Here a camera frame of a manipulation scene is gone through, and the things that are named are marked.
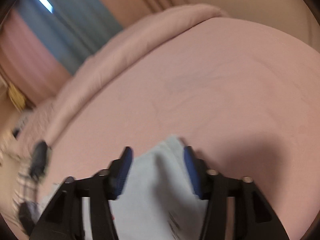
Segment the plaid fabric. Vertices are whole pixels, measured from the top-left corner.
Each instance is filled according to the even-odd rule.
[[[12,197],[12,208],[19,221],[19,208],[25,201],[37,203],[38,183],[29,176],[31,160],[22,160],[17,176],[17,184]]]

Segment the bright light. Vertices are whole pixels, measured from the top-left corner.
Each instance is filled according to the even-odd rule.
[[[46,7],[48,9],[49,12],[52,13],[53,11],[53,7],[52,5],[48,2],[48,0],[39,0],[43,5],[44,7]]]

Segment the curtain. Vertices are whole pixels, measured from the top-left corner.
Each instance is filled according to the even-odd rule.
[[[56,95],[123,28],[187,0],[19,0],[0,31],[0,66],[34,104]]]

